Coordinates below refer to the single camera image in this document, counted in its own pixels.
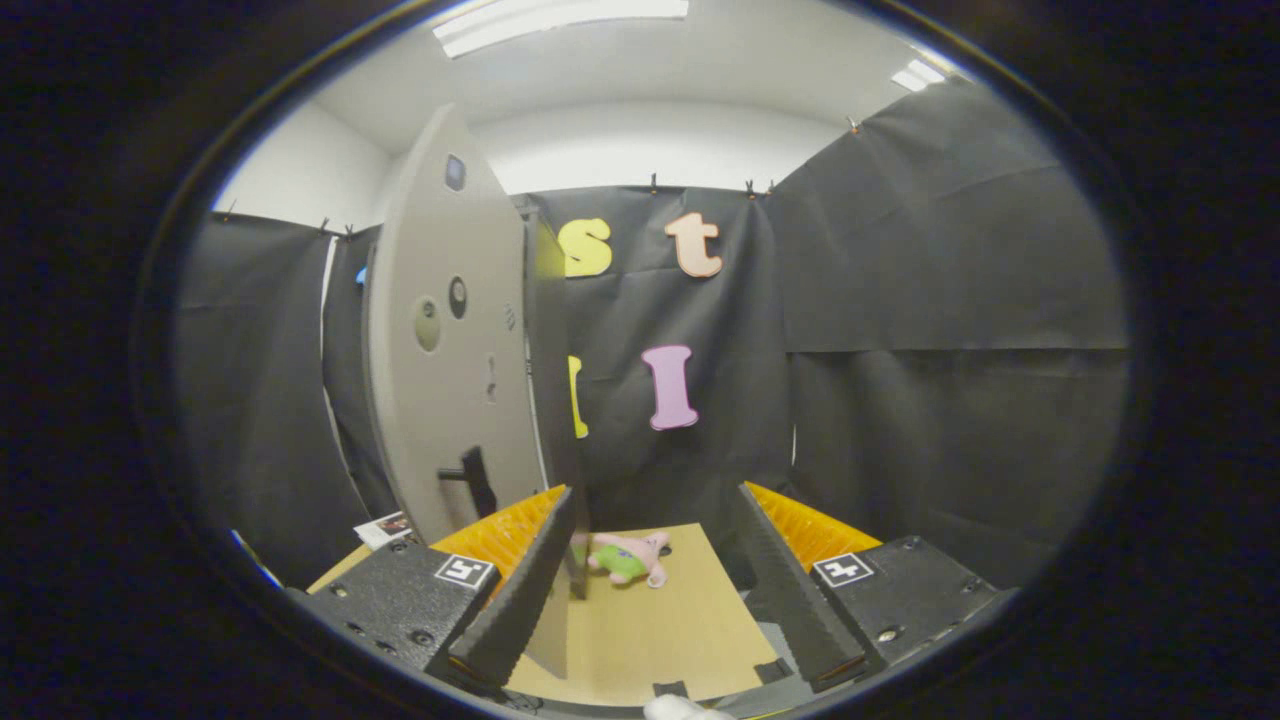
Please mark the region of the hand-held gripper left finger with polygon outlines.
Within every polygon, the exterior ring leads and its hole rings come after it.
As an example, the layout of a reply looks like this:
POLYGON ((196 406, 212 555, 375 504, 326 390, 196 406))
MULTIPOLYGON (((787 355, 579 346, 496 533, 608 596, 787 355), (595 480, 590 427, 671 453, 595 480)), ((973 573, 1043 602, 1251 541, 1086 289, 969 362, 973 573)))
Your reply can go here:
POLYGON ((393 539, 291 597, 328 630, 408 676, 476 694, 509 682, 552 600, 577 495, 557 486, 434 544, 393 539))

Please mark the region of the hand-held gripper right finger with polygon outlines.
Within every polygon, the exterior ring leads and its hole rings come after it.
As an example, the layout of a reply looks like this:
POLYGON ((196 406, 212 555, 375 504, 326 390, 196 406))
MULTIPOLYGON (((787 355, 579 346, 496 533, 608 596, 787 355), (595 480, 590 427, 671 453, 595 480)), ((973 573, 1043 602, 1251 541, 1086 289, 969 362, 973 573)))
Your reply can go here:
POLYGON ((754 483, 733 498, 765 616, 815 692, 900 667, 1012 597, 919 536, 879 542, 754 483))

